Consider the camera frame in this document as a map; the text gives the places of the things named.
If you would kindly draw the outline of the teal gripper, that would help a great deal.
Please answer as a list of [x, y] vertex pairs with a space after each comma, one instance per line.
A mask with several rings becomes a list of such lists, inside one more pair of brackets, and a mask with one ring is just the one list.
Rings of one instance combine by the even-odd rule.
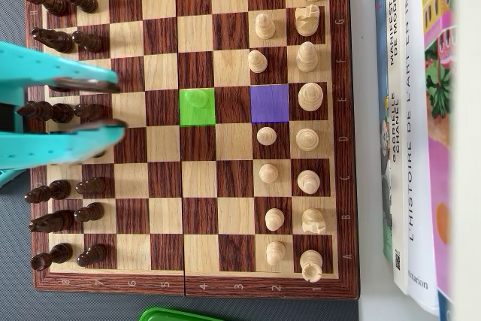
[[[1, 42], [2, 102], [22, 102], [23, 90], [28, 86], [118, 92], [117, 82], [114, 71]], [[60, 133], [23, 133], [23, 118], [17, 106], [1, 103], [1, 168], [80, 162], [120, 142], [125, 130], [122, 120], [99, 120]]]

